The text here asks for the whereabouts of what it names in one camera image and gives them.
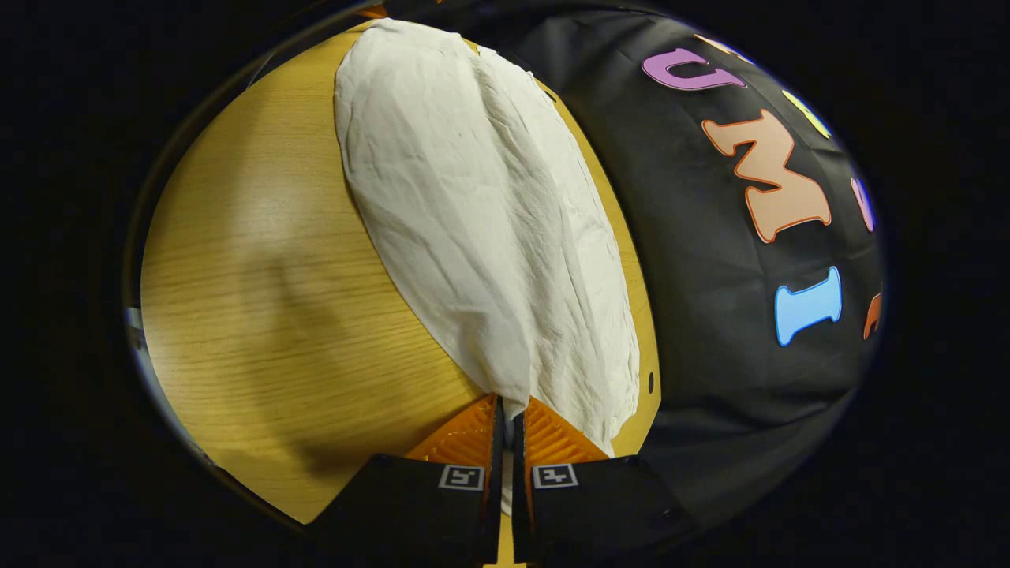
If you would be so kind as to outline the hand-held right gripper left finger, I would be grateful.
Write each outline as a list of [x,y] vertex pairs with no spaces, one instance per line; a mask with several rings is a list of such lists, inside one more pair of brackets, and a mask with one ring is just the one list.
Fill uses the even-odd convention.
[[496,563],[504,431],[490,394],[406,456],[370,457],[309,535],[356,566]]

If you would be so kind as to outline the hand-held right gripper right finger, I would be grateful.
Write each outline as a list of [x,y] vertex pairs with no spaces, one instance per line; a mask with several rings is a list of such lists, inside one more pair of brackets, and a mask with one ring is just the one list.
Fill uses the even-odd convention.
[[699,532],[645,458],[611,459],[535,398],[512,424],[517,562],[647,563]]

